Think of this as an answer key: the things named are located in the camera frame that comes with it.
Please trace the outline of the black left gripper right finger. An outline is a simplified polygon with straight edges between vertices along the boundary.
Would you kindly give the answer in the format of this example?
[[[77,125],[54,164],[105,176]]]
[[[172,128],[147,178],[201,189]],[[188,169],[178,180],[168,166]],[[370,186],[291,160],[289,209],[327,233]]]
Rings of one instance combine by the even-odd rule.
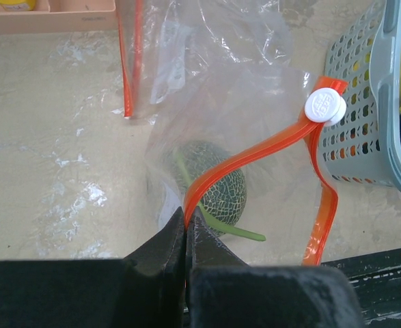
[[[191,327],[363,327],[357,295],[328,266],[249,266],[192,214],[186,237]]]

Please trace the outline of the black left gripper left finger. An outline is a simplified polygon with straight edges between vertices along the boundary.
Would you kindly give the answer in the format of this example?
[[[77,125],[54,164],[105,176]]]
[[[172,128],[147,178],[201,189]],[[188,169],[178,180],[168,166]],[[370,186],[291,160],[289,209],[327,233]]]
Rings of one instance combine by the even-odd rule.
[[[0,261],[0,327],[181,327],[181,209],[124,258]]]

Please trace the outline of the green netted melon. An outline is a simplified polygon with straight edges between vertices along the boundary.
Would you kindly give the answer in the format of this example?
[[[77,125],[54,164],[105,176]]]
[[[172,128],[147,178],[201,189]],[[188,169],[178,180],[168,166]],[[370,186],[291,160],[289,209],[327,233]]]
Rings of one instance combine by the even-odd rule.
[[[182,195],[191,184],[230,157],[218,145],[202,140],[188,141],[167,153],[167,165]],[[231,234],[253,241],[265,241],[262,234],[236,228],[247,203],[247,183],[241,169],[224,176],[204,194],[197,204],[210,230],[218,237]]]

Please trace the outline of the clear zip bag orange zipper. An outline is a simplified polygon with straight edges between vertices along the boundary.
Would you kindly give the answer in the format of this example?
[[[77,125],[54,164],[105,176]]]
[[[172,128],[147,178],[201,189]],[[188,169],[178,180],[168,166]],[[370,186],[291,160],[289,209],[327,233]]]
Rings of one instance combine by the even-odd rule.
[[[212,185],[241,169],[247,203],[235,227],[266,240],[217,238],[250,264],[320,264],[339,196],[319,143],[323,130],[344,117],[347,86],[343,79],[282,65],[215,66],[194,78],[163,103],[146,148],[158,226],[177,208],[188,221]],[[212,142],[230,157],[182,195],[166,158],[193,140]]]

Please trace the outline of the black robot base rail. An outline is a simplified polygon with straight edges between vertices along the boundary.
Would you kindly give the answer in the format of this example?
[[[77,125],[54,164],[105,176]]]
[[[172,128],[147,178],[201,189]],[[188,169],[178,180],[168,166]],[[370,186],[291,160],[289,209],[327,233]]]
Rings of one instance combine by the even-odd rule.
[[[322,264],[349,279],[367,327],[401,327],[401,248]]]

